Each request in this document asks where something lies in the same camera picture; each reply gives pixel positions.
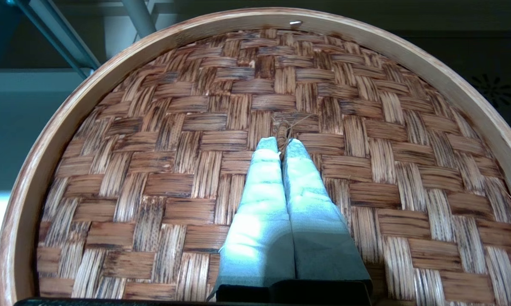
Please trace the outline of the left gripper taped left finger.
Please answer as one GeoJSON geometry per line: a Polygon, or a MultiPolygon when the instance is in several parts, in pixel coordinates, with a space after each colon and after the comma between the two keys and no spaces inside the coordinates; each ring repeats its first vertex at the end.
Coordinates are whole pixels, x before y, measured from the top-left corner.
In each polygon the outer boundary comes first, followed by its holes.
{"type": "Polygon", "coordinates": [[[294,242],[275,137],[252,154],[244,189],[210,294],[217,300],[265,300],[269,288],[296,277],[294,242]]]}

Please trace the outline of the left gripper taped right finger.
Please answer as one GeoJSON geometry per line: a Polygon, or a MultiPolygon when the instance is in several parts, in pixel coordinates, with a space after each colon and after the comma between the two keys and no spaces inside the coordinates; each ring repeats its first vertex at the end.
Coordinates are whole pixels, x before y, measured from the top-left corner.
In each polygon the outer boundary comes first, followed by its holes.
{"type": "Polygon", "coordinates": [[[370,282],[345,217],[331,200],[320,172],[298,139],[288,141],[282,173],[296,277],[370,282]]]}

